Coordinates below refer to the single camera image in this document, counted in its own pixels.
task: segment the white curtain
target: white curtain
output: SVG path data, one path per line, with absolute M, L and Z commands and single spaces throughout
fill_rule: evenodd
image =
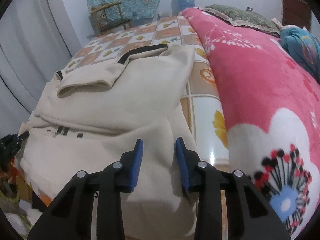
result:
M 47 0 L 13 0 L 0 20 L 0 138 L 18 132 L 70 58 Z

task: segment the blue flower center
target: blue flower center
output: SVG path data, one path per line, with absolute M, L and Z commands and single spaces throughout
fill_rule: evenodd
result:
M 298 191 L 290 188 L 288 185 L 283 186 L 279 195 L 274 195 L 270 199 L 270 205 L 277 213 L 282 222 L 292 215 L 297 208 Z

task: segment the bed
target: bed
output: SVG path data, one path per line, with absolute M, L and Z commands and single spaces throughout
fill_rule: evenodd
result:
M 251 176 L 295 238 L 319 203 L 320 88 L 277 38 L 189 8 L 181 16 L 95 38 L 64 71 L 172 42 L 196 51 L 180 103 L 200 158 Z M 52 196 L 15 165 L 48 206 Z

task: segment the brown door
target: brown door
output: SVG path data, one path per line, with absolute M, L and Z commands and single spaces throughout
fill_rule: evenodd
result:
M 282 25 L 296 25 L 310 30 L 311 9 L 304 0 L 283 0 Z

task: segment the pillow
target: pillow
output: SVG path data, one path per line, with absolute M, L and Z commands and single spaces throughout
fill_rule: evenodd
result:
M 220 4 L 209 5 L 204 8 L 204 11 L 228 21 L 233 26 L 248 27 L 277 38 L 280 37 L 280 30 L 277 26 L 256 12 L 243 11 L 235 7 Z

